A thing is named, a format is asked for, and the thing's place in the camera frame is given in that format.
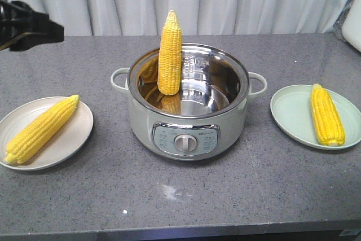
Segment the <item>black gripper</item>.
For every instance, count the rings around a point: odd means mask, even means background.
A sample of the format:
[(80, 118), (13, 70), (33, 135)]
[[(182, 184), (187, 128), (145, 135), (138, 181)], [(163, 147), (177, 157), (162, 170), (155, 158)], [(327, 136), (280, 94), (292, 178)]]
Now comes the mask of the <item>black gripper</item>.
[(26, 51), (64, 41), (64, 27), (22, 1), (1, 0), (1, 50)]

